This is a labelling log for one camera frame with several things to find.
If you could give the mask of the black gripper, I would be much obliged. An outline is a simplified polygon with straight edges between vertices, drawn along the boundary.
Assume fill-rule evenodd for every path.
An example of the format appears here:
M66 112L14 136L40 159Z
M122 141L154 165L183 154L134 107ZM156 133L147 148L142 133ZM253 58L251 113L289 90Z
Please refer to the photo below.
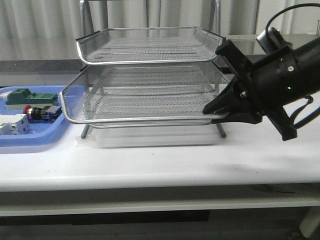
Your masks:
M263 116L271 121L282 140L297 137L284 105L294 96L292 73L295 67L293 49L285 46L252 63L230 40L216 50L234 73L234 78L224 90L202 110L204 115L215 114L212 124L246 123L259 124Z

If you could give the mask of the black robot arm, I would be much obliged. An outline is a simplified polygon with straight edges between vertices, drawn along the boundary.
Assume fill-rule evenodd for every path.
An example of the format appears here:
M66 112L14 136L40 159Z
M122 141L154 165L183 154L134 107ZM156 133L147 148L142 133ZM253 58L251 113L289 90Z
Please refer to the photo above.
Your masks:
M284 106L300 99L313 102L320 90L320 40L316 38L297 49L285 43L280 49L252 63L231 40L220 45L221 56L234 74L231 82L203 108L203 114L220 118L213 124L240 122L258 124L263 116L271 121L283 141L297 137L297 129L319 116L317 108L295 123L306 107L288 115Z

